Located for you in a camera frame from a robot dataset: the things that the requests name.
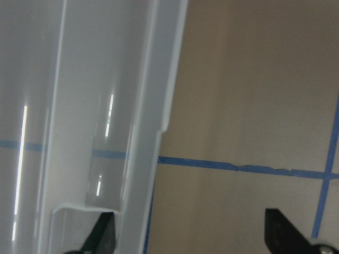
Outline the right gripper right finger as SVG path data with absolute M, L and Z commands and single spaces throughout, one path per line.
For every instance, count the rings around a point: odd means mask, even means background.
M 338 253 L 327 242 L 304 237 L 277 208 L 265 210 L 265 244 L 270 253 Z

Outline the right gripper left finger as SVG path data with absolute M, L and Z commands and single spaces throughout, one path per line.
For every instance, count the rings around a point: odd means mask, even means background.
M 109 254 L 114 253 L 115 245 L 114 213 L 103 212 L 80 249 L 67 251 L 66 254 Z

